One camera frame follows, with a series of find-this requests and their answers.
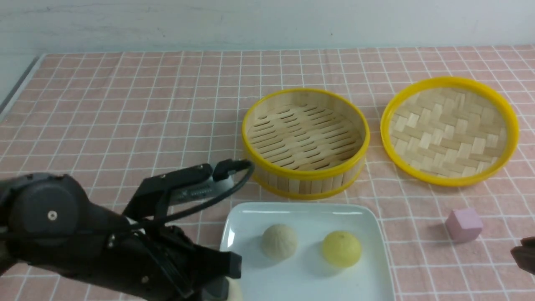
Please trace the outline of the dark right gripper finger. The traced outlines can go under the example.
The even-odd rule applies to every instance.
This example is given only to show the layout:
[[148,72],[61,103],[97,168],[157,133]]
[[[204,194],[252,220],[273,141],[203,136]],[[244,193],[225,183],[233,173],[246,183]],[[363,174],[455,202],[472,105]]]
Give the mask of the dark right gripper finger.
[[526,237],[520,240],[520,245],[510,250],[518,268],[535,274],[535,237]]

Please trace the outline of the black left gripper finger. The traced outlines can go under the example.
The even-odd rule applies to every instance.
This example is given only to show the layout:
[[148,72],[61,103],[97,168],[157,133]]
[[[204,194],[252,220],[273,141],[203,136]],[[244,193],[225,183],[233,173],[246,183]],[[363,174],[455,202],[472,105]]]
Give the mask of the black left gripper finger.
[[218,251],[194,245],[192,268],[194,275],[199,280],[214,280],[223,276],[240,279],[242,276],[242,257],[232,251]]
[[230,282],[227,277],[218,278],[201,288],[198,301],[227,301],[230,297]]

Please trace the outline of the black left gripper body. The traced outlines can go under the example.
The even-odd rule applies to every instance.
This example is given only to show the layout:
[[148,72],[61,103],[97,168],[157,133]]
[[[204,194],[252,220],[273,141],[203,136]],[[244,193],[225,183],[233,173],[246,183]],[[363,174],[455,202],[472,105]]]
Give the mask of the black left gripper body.
[[207,254],[175,225],[135,232],[102,251],[96,285],[146,301],[199,301],[209,283]]

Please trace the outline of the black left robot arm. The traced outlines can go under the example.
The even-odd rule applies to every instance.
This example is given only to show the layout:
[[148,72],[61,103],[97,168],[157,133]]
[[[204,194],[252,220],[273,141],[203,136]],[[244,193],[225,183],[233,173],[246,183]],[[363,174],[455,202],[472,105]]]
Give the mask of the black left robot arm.
[[16,263],[146,301],[227,301],[242,257],[92,203],[70,175],[1,181],[1,273]]

